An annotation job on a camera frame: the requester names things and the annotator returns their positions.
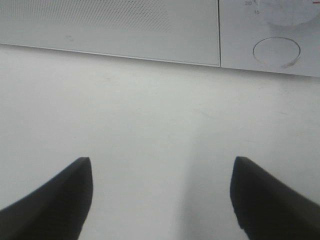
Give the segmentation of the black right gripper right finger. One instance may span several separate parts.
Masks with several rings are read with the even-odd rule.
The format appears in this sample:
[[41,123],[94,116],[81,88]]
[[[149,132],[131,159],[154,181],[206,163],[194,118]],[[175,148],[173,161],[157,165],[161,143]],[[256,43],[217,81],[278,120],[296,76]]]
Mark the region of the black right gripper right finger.
[[320,206],[247,157],[234,160],[230,199],[250,240],[318,240]]

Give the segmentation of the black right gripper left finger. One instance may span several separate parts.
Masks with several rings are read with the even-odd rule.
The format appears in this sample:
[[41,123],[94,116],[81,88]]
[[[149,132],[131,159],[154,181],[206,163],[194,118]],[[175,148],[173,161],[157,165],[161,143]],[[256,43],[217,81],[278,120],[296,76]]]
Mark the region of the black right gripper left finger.
[[2,240],[77,240],[93,198],[90,158],[80,157],[0,211]]

